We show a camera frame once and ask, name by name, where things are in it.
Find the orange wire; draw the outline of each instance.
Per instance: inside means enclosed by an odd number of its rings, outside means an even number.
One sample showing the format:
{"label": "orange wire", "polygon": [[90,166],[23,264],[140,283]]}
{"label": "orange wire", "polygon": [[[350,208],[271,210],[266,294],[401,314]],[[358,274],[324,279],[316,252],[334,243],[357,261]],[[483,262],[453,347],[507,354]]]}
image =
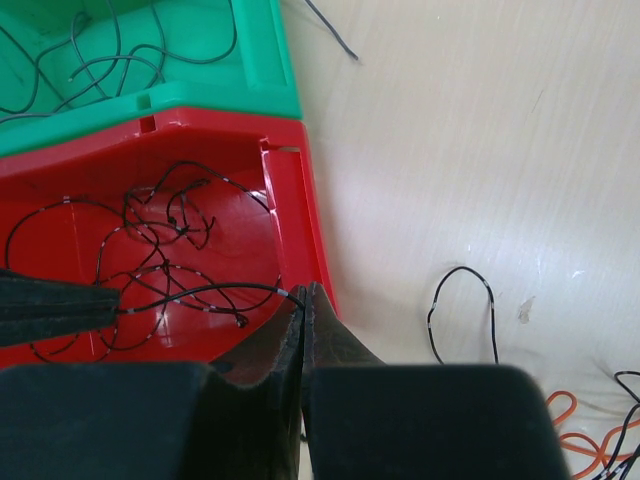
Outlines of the orange wire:
{"label": "orange wire", "polygon": [[[569,408],[567,408],[567,410],[565,410],[562,414],[560,414],[559,416],[557,416],[555,419],[552,420],[554,426],[558,426],[562,422],[566,421],[571,415],[573,415],[573,413],[578,408],[578,400],[576,396],[573,395],[571,392],[567,392],[565,390],[558,390],[557,392],[553,392],[547,399],[547,407],[549,407],[551,403],[558,397],[567,397],[571,401],[571,404],[569,405]],[[640,420],[636,420],[634,422],[629,423],[627,430],[637,426],[640,426]],[[602,440],[602,444],[600,446],[598,446],[595,440],[585,435],[584,433],[569,432],[569,433],[560,435],[559,437],[560,446],[562,448],[572,452],[580,453],[582,455],[593,457],[593,462],[581,472],[574,474],[573,478],[577,480],[577,479],[586,477],[587,475],[592,473],[596,468],[598,468],[598,465],[600,463],[602,463],[603,466],[606,466],[607,463],[611,460],[611,455],[607,454],[607,448],[609,447],[609,442],[614,437],[614,435],[620,433],[621,431],[622,431],[622,426],[618,426],[609,430],[609,432],[604,436],[604,439]],[[579,438],[581,440],[584,440],[587,443],[589,443],[591,447],[593,447],[593,450],[589,450],[587,448],[575,445],[571,442],[567,442],[568,438]],[[617,460],[622,462],[629,457],[631,457],[631,454],[618,455]]]}

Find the white surface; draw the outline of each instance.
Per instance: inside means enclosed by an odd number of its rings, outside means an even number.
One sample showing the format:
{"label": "white surface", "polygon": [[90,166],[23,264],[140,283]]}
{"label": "white surface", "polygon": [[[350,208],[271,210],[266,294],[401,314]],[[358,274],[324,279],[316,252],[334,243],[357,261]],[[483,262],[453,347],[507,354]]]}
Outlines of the white surface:
{"label": "white surface", "polygon": [[[387,362],[432,363],[435,286],[473,267],[504,363],[604,409],[563,429],[600,441],[632,406],[607,373],[640,369],[640,2],[316,3],[362,58],[283,0],[344,322]],[[485,290],[456,275],[440,352],[490,361]]]}

